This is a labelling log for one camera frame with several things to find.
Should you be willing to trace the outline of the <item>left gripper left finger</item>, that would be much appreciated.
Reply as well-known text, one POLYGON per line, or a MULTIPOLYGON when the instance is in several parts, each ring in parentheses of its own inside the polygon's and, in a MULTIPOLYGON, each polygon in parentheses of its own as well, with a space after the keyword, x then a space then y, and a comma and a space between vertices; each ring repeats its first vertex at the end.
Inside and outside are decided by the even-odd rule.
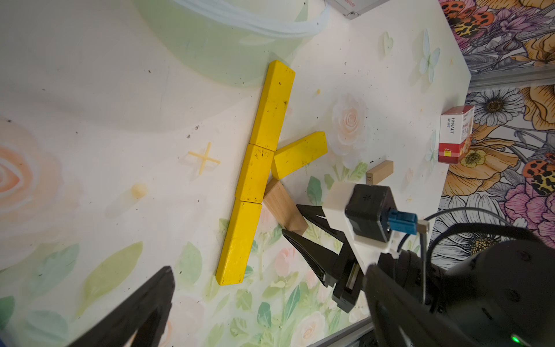
POLYGON ((171 267, 162 267, 72 346, 158 346, 166 329, 175 280, 171 267))

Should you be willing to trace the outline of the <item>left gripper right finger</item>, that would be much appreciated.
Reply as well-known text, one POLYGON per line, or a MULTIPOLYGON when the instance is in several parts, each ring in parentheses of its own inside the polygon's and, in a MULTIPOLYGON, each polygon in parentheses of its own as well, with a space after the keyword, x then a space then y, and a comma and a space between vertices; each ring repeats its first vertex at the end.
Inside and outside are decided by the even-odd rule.
POLYGON ((364 291, 380 346, 469 346, 471 340, 432 315, 377 265, 370 265, 364 291))

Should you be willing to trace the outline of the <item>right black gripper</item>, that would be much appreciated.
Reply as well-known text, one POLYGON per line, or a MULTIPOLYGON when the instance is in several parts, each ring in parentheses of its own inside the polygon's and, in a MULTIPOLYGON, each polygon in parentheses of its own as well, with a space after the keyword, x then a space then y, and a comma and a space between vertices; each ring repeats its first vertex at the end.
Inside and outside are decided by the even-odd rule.
MULTIPOLYGON (((341 244, 345 242, 345 234, 329 225, 321 206, 297 205, 296 207, 307 221, 341 244)), ((333 286, 333 301, 342 311, 349 313, 356 306, 364 279, 363 271, 352 249, 342 247, 337 254, 293 231, 283 229, 282 234, 306 260, 322 285, 333 286)))

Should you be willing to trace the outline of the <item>yellow long block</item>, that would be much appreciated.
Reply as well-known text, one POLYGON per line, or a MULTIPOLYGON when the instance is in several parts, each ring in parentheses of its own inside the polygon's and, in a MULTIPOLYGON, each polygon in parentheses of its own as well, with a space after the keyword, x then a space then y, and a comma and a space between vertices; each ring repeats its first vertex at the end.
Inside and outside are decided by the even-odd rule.
POLYGON ((271 62, 251 133, 250 144, 277 150, 296 72, 283 62, 271 62))
POLYGON ((328 153, 325 132, 314 132, 274 152, 271 173, 281 180, 328 153))

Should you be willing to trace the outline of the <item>yellow short block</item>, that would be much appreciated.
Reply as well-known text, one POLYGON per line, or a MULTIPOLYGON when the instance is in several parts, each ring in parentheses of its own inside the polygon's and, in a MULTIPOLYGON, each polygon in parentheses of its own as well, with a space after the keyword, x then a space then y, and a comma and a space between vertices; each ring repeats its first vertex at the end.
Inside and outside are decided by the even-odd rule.
POLYGON ((242 283, 262 204, 235 200, 215 278, 220 286, 242 283))
POLYGON ((270 176, 274 152, 248 144, 235 197, 240 201, 262 203, 270 176))

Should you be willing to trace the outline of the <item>wooden block top edge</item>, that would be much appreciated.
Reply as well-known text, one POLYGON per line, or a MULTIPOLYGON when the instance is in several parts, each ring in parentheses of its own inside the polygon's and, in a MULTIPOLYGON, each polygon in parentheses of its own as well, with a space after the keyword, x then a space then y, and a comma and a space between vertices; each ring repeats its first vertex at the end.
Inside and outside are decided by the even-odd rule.
POLYGON ((367 184, 378 185, 394 173, 394 168, 395 166, 392 160, 384 160, 366 172, 367 184))

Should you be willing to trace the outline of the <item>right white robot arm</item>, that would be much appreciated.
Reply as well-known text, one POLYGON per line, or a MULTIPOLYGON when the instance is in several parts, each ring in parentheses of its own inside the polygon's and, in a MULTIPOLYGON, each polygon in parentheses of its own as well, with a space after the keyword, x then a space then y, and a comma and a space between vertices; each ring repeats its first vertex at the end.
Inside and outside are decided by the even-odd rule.
POLYGON ((523 228, 457 224, 461 234, 501 236, 504 241, 448 270, 432 264, 432 249, 382 254, 364 267, 345 231, 322 208, 301 213, 342 242, 339 253, 299 234, 284 237, 301 253, 343 311, 364 294, 373 328, 364 346, 553 346, 554 250, 523 228))

